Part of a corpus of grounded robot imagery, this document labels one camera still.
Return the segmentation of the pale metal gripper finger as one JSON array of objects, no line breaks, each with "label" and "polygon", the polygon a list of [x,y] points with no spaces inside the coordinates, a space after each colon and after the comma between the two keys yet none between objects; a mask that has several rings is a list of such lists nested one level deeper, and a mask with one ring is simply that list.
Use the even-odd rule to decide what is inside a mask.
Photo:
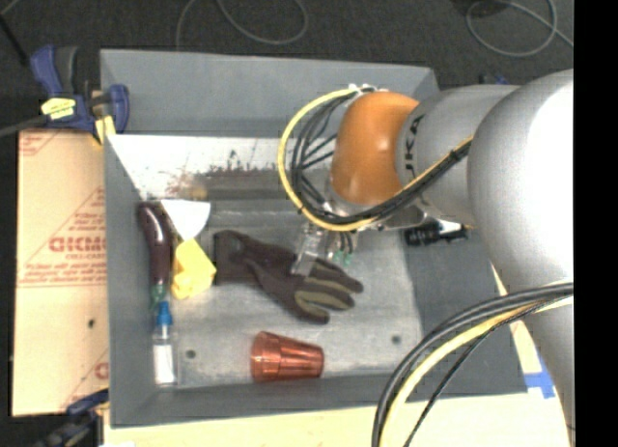
[{"label": "pale metal gripper finger", "polygon": [[306,243],[307,236],[299,235],[295,240],[294,246],[294,261],[291,265],[291,274],[305,275],[306,274]]},{"label": "pale metal gripper finger", "polygon": [[314,262],[321,255],[323,230],[310,228],[304,236],[302,248],[302,271],[310,272]]}]

